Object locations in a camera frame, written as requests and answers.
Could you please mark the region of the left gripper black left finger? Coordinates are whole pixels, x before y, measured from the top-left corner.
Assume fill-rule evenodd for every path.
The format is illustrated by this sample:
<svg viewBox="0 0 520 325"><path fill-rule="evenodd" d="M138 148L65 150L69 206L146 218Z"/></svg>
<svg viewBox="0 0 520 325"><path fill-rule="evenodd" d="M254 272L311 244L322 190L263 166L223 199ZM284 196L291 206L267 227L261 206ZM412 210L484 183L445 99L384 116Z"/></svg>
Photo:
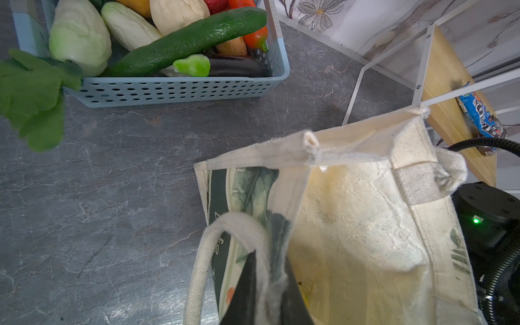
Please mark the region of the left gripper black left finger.
<svg viewBox="0 0 520 325"><path fill-rule="evenodd" d="M256 252L248 255L231 303L220 325L254 325L256 304Z"/></svg>

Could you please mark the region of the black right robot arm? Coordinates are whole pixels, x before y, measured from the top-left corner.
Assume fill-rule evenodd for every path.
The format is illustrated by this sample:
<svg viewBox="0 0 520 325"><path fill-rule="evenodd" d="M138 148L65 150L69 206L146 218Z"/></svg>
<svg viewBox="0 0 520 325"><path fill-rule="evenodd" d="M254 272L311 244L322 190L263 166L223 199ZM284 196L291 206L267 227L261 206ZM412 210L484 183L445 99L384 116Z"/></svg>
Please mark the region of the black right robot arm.
<svg viewBox="0 0 520 325"><path fill-rule="evenodd" d="M519 323L519 199L484 182L452 195L487 324Z"/></svg>

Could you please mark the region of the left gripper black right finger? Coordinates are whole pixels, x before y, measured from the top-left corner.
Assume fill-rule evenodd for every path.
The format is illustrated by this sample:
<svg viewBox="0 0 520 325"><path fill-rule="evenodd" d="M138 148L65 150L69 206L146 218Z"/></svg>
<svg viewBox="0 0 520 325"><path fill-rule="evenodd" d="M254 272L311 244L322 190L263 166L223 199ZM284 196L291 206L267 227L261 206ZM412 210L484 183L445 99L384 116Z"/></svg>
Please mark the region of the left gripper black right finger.
<svg viewBox="0 0 520 325"><path fill-rule="evenodd" d="M282 296L281 324L314 325L288 258L285 261L284 271L287 275L287 286Z"/></svg>

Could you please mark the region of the cream canvas grocery bag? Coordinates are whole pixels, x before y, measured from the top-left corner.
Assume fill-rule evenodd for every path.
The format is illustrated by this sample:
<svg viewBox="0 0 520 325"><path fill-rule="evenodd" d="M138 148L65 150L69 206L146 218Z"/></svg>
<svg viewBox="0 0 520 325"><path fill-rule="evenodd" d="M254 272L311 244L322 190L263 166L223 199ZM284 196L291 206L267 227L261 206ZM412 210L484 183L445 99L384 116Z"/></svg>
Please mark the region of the cream canvas grocery bag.
<svg viewBox="0 0 520 325"><path fill-rule="evenodd" d="M256 252L254 324L281 324L286 258L314 324L483 324L451 196L467 178L409 106L198 162L207 227L184 324L220 323Z"/></svg>

